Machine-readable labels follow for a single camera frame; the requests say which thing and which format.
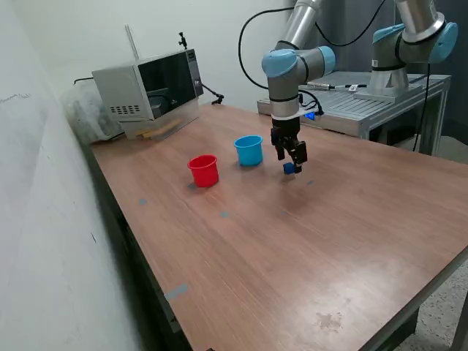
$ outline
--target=table leg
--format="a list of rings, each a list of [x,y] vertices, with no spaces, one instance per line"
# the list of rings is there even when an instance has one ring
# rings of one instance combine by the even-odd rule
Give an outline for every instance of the table leg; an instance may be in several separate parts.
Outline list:
[[[456,327],[455,338],[453,338],[450,351],[468,351],[468,296],[465,298],[461,310],[458,327]]]
[[[429,99],[427,102],[420,136],[421,142],[419,152],[421,154],[437,154],[447,95],[447,92],[443,91],[441,94]]]

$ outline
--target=metal rod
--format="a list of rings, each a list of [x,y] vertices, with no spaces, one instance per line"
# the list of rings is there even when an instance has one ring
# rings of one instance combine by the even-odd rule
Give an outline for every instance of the metal rod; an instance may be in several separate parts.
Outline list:
[[[461,310],[460,320],[456,328],[455,338],[453,339],[450,351],[468,350],[468,299],[465,298],[463,309]]]
[[[140,55],[138,54],[137,46],[135,45],[135,41],[133,40],[132,29],[128,24],[125,25],[125,31],[127,32],[127,36],[130,41],[130,46],[132,47],[133,56],[135,60],[138,61],[140,59]]]

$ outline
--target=red cup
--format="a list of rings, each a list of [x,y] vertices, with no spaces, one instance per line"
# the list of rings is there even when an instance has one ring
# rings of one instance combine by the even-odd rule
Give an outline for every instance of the red cup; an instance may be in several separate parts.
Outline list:
[[[192,170],[195,185],[206,188],[216,184],[219,180],[217,158],[214,155],[202,155],[191,159],[188,166]]]

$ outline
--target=blue cup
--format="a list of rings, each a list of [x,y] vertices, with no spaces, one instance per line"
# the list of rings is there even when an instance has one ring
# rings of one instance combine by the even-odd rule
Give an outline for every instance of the blue cup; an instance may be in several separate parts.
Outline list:
[[[239,164],[244,167],[256,166],[263,161],[263,138],[259,135],[246,135],[234,142],[239,156]]]

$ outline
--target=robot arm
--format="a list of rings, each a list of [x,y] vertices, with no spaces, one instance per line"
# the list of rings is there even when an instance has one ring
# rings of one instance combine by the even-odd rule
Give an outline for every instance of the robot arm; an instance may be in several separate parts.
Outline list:
[[[262,60],[273,118],[271,143],[278,160],[284,159],[284,150],[292,157],[295,173],[301,172],[301,165],[307,161],[306,144],[298,141],[299,85],[327,75],[335,68],[335,55],[329,47],[301,50],[317,21],[321,2],[299,0],[275,50]]]
[[[401,96],[409,88],[406,64],[444,61],[458,37],[457,24],[446,23],[433,0],[394,1],[403,23],[374,33],[368,90],[378,96]]]

